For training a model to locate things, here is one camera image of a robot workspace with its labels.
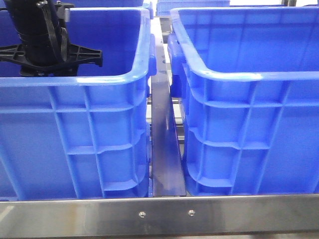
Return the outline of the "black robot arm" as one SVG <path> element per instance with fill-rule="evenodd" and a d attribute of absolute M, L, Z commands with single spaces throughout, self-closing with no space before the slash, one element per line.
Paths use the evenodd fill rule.
<path fill-rule="evenodd" d="M 19 65 L 22 76 L 76 76 L 81 64 L 102 67 L 101 50 L 69 39 L 66 10 L 74 4 L 59 0 L 6 0 L 4 4 L 21 43 L 1 47 L 0 59 Z"/>

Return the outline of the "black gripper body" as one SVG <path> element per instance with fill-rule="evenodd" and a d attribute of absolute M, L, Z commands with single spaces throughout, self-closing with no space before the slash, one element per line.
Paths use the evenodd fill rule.
<path fill-rule="evenodd" d="M 48 45 L 27 51 L 23 44 L 17 44 L 1 47 L 0 60 L 20 65 L 22 76 L 76 76 L 81 64 L 103 66 L 101 50 L 70 44 L 66 53 L 66 61 L 59 62 Z"/>

